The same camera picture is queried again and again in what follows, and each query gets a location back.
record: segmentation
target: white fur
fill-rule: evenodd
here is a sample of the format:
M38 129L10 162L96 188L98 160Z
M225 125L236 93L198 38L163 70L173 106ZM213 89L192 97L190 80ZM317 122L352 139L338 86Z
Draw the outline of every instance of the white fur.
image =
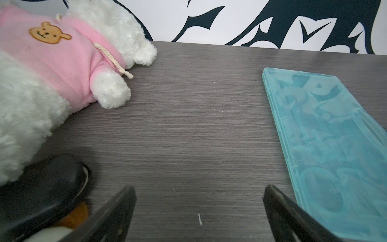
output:
M117 108L130 99L130 89L120 74L113 70L98 73L91 91L103 108Z
M157 50L145 38L141 25L113 0L68 0L67 15L87 22L121 53L129 69L134 63L150 65Z
M73 230L66 227L44 228L24 242L58 242Z
M70 104L32 70L0 51L0 185L15 181L70 114Z
M0 8L10 0L0 0ZM69 13L99 31L121 53L126 68L150 65L156 48L132 14L112 0L70 0ZM104 108L115 108L130 99L124 79L99 73L91 91ZM30 164L51 130L70 114L70 104L25 65L0 51L0 186L15 181Z

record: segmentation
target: white crumb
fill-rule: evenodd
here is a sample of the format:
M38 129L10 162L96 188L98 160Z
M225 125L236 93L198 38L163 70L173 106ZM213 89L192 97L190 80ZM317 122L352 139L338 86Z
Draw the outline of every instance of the white crumb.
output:
M197 216L199 217L199 224L200 224L200 226L202 226L203 223L202 223L202 220L200 219L200 213L198 213Z

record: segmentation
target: translucent blue case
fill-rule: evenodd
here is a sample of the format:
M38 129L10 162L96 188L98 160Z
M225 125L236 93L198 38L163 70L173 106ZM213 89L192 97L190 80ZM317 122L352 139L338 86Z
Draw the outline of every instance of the translucent blue case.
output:
M339 237L387 241L387 133L335 76L262 74L297 203Z

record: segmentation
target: pink hoodie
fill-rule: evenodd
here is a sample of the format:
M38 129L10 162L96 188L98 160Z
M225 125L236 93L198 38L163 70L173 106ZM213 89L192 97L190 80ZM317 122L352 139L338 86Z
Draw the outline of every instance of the pink hoodie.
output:
M0 48L27 65L66 98L72 112L95 102L90 85L99 72L119 73L93 42L125 68L121 54L96 30L74 17L61 21L30 14L14 5L0 9Z

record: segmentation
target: white plush toy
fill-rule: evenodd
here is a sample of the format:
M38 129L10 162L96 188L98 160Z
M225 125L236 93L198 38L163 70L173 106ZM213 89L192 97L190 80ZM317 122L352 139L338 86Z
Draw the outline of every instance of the white plush toy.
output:
M51 130L98 101L123 105L122 78L156 48L113 0L70 0L66 16L32 15L0 0L0 185L23 173Z

